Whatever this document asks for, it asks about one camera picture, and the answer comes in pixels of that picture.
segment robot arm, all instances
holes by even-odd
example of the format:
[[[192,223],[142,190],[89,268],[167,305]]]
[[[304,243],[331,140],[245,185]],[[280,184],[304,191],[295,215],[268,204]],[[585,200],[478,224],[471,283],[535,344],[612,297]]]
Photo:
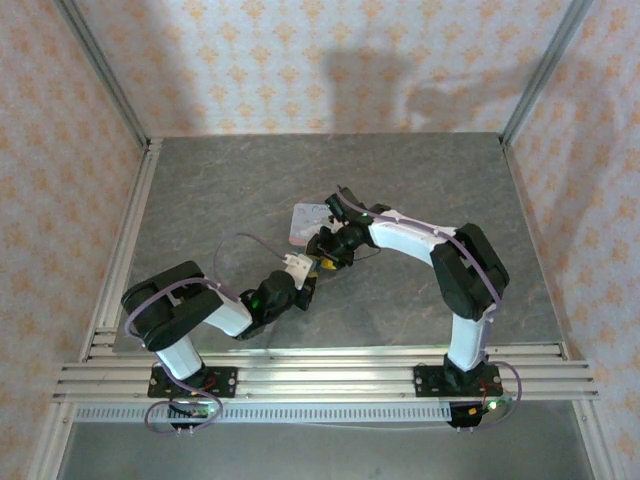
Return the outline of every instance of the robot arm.
[[[285,268],[272,272],[257,289],[244,292],[239,299],[228,298],[204,278],[194,262],[185,262],[125,293],[122,304],[133,317],[127,325],[135,327],[147,350],[157,353],[175,378],[202,388],[205,366],[188,337],[198,324],[208,323],[234,338],[250,338],[292,306],[308,309],[317,263],[340,269],[353,264],[354,252],[363,244],[390,248],[433,267],[443,299],[453,312],[451,345],[442,376],[434,381],[450,386],[451,396],[470,396],[465,387],[487,373],[481,361],[490,314],[496,308],[494,300],[496,295],[501,298],[509,283],[480,228],[473,224],[438,227],[380,204],[366,210],[349,189],[341,189],[340,196],[334,194],[326,203],[334,228],[322,227],[309,240],[305,254],[286,255]],[[460,245],[475,259],[485,280],[469,264]],[[173,288],[176,282],[189,281]],[[157,301],[150,302],[152,297]]]
[[[353,263],[354,251],[367,244],[405,253],[433,267],[443,299],[453,311],[447,359],[462,376],[476,368],[484,358],[483,342],[496,305],[452,239],[465,245],[501,297],[509,275],[482,230],[473,224],[459,229],[431,225],[379,204],[371,208],[375,215],[371,216],[363,213],[364,205],[349,189],[340,193],[342,198],[332,195],[326,201],[339,228],[323,227],[309,242],[307,253],[329,258],[332,267],[343,268]]]
[[[232,299],[217,291],[195,262],[184,262],[123,295],[122,305],[130,314],[125,329],[132,325],[145,348],[156,353],[175,378],[199,388],[204,364],[188,336],[197,325],[207,323],[230,337],[247,339],[292,306],[309,307],[315,262],[306,255],[285,255],[284,263],[283,270],[272,272],[256,290]],[[180,283],[185,285],[172,287]],[[150,303],[154,296],[159,298]],[[140,309],[145,302],[148,306]]]

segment gray marble surface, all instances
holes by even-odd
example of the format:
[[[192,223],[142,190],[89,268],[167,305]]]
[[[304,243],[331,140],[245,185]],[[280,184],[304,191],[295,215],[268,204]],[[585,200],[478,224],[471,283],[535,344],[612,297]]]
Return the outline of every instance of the gray marble surface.
[[[560,341],[561,334],[499,142],[492,133],[228,136],[165,139],[138,236],[129,284],[182,261],[211,274],[232,231],[279,251],[293,206],[322,203],[336,184],[366,205],[385,203],[429,223],[478,224],[511,284],[491,343]],[[249,239],[227,242],[218,269],[238,291],[281,264]],[[448,344],[451,312],[433,271],[397,252],[321,272],[307,312],[292,309],[262,335],[239,342],[201,325],[202,352],[230,348]],[[138,351],[118,335],[115,350]]]

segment wall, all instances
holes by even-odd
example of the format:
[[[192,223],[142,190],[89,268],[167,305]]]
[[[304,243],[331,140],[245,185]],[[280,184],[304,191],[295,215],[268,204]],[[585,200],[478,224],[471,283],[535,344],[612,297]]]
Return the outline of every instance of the wall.
[[[514,146],[558,316],[640,478],[640,13],[594,2]]]
[[[79,0],[152,136],[500,131],[568,0]]]
[[[4,0],[0,31],[0,478],[20,479],[141,154],[51,0]]]

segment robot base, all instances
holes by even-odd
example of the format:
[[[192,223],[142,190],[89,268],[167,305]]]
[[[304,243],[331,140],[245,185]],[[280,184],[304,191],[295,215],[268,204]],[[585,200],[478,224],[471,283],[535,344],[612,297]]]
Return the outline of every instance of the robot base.
[[[236,396],[236,385],[238,383],[238,369],[236,367],[202,367],[193,377],[185,380],[185,383],[199,390],[220,398],[234,398]],[[151,369],[151,379],[149,380],[149,389],[147,391],[149,398],[168,398],[168,399],[193,399],[199,398],[199,395],[193,395],[179,386],[177,386],[167,376],[161,366],[155,366]]]
[[[413,367],[413,386],[416,397],[500,397],[503,394],[498,367],[482,365],[468,383],[453,385],[445,376],[442,365]]]

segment black mounting plate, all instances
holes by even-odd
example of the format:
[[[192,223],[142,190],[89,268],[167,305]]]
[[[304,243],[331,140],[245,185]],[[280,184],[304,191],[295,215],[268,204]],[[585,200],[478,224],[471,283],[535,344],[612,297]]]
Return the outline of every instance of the black mounting plate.
[[[204,367],[204,390],[216,397],[234,398],[238,385],[238,369],[236,367]],[[177,386],[167,376],[161,366],[151,369],[151,379],[147,391],[149,398],[199,398],[191,392]]]
[[[485,365],[475,381],[460,388],[447,382],[442,365],[417,365],[413,367],[413,386],[416,397],[484,397],[485,391],[482,384],[487,385],[487,397],[502,396],[502,381],[497,366]]]

